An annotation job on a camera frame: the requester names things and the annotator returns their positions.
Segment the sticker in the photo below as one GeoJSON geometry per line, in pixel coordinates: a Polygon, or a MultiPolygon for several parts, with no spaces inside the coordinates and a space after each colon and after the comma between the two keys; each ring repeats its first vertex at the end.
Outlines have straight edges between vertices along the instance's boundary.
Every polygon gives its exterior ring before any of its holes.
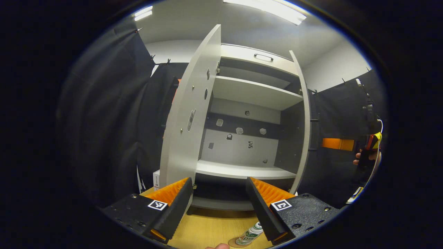
{"type": "Polygon", "coordinates": [[[191,114],[189,115],[189,121],[188,121],[188,132],[191,130],[192,127],[192,121],[194,121],[194,116],[195,116],[195,110],[191,111],[191,114]]]}
{"type": "Polygon", "coordinates": [[[271,203],[277,211],[292,207],[286,200],[281,200],[278,202],[271,203]]]}
{"type": "Polygon", "coordinates": [[[163,210],[167,206],[167,203],[153,200],[151,204],[148,205],[148,207],[157,209],[157,210],[163,210]]]}
{"type": "Polygon", "coordinates": [[[221,118],[217,119],[217,123],[215,123],[216,126],[222,126],[223,120],[221,118]]]}

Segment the white ceiling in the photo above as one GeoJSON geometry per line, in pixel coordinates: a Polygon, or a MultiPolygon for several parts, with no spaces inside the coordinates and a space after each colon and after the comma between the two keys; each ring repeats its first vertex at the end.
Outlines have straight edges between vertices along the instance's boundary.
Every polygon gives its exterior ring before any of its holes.
{"type": "Polygon", "coordinates": [[[221,24],[221,42],[269,51],[301,67],[344,41],[344,37],[310,13],[296,26],[278,16],[222,0],[164,0],[153,4],[152,15],[136,22],[145,44],[167,40],[203,40],[221,24]]]}

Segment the white box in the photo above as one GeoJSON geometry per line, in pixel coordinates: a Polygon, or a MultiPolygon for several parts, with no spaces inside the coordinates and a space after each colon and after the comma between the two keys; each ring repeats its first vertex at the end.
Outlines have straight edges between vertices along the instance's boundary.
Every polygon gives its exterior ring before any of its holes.
{"type": "Polygon", "coordinates": [[[160,188],[160,170],[157,170],[156,172],[152,173],[152,176],[153,176],[154,187],[159,189],[160,188]]]}

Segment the drawer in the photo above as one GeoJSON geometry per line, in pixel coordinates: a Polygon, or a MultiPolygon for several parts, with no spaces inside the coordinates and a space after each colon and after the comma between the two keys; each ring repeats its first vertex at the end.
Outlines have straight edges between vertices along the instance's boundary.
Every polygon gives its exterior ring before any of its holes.
{"type": "Polygon", "coordinates": [[[221,45],[221,57],[255,63],[298,76],[294,62],[275,54],[248,47],[221,45]]]}

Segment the cabinet shelf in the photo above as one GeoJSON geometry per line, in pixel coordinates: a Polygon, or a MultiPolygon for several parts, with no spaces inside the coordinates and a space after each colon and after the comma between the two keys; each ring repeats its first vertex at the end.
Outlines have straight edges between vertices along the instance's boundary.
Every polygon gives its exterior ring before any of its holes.
{"type": "Polygon", "coordinates": [[[213,94],[215,98],[243,102],[262,107],[285,110],[303,100],[303,97],[265,84],[216,76],[213,94]]]}
{"type": "Polygon", "coordinates": [[[233,165],[199,160],[196,173],[236,179],[246,179],[248,176],[256,179],[288,179],[295,174],[274,166],[233,165]]]}

